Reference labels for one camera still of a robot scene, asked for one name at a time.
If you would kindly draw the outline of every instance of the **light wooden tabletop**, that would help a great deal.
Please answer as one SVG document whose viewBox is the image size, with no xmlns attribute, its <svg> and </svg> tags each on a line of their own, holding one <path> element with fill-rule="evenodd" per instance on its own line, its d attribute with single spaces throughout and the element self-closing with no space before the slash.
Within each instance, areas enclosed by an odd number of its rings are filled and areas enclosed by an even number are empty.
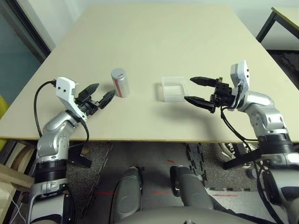
<svg viewBox="0 0 299 224">
<path fill-rule="evenodd" d="M 299 30 L 299 7 L 272 7 L 271 9 Z"/>
<path fill-rule="evenodd" d="M 2 138 L 37 139 L 33 98 L 45 81 L 59 76 L 80 83 L 79 90 L 99 83 L 99 100 L 113 88 L 110 72 L 124 68 L 131 94 L 115 97 L 87 121 L 91 140 L 239 141 L 215 114 L 187 102 L 161 99 L 161 77 L 223 77 L 246 59 L 250 89 L 273 98 L 290 137 L 299 140 L 299 92 L 262 45 L 225 5 L 122 4 L 92 5 L 53 50 L 0 121 Z M 212 87 L 188 81 L 190 95 L 209 100 Z M 55 89 L 46 86 L 38 98 L 43 126 L 64 110 Z M 254 138 L 249 118 L 226 112 L 243 136 Z M 72 139 L 85 139 L 77 128 Z"/>
</svg>

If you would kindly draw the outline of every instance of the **transparent plastic box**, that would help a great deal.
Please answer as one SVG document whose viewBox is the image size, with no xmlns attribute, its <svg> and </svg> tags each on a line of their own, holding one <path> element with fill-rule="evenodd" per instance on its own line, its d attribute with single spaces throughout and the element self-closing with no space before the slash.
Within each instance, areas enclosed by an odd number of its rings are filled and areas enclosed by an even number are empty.
<svg viewBox="0 0 299 224">
<path fill-rule="evenodd" d="M 164 102 L 185 101 L 188 89 L 184 77 L 162 77 L 162 91 Z"/>
</svg>

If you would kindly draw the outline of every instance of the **robotic arm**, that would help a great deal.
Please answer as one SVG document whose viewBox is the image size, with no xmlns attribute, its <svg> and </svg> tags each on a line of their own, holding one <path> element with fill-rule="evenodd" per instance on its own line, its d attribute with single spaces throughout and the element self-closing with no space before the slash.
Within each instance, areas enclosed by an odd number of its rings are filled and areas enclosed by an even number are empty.
<svg viewBox="0 0 299 224">
<path fill-rule="evenodd" d="M 35 183 L 30 189 L 27 223 L 50 220 L 55 223 L 75 223 L 75 203 L 72 198 L 66 166 L 69 140 L 74 129 L 81 123 L 89 134 L 85 122 L 99 108 L 103 109 L 114 97 L 108 92 L 101 101 L 93 101 L 91 94 L 99 84 L 92 84 L 76 96 L 77 83 L 65 77 L 56 81 L 56 95 L 66 111 L 50 120 L 37 143 Z"/>
<path fill-rule="evenodd" d="M 292 224 L 299 221 L 299 153 L 290 140 L 282 114 L 267 95 L 249 91 L 249 69 L 246 61 L 231 66 L 234 88 L 222 82 L 222 78 L 194 77 L 198 85 L 215 87 L 210 101 L 199 97 L 185 97 L 198 107 L 215 112 L 216 107 L 248 114 L 258 140 L 259 160 L 268 167 L 263 172 L 263 182 L 269 201 L 285 209 Z"/>
</svg>

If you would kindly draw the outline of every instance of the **silver can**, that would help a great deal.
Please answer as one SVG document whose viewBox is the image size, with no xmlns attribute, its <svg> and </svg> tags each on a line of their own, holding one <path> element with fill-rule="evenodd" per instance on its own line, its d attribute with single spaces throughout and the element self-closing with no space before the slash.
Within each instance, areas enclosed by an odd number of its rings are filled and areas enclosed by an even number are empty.
<svg viewBox="0 0 299 224">
<path fill-rule="evenodd" d="M 111 77 L 119 97 L 127 97 L 130 94 L 127 75 L 124 69 L 117 68 L 112 70 Z"/>
</svg>

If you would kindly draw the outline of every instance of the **wall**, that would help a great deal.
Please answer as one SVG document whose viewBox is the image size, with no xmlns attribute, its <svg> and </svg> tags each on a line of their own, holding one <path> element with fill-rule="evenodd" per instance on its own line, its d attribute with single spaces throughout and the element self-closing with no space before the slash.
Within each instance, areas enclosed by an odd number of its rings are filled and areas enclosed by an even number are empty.
<svg viewBox="0 0 299 224">
<path fill-rule="evenodd" d="M 253 36 L 271 13 L 272 6 L 299 7 L 298 0 L 18 0 L 42 37 L 53 49 L 90 3 L 108 2 L 198 2 L 230 5 Z M 299 50 L 299 40 L 275 23 L 262 42 L 266 49 Z"/>
<path fill-rule="evenodd" d="M 1 14 L 0 32 L 0 95 L 12 104 L 41 63 Z"/>
</svg>

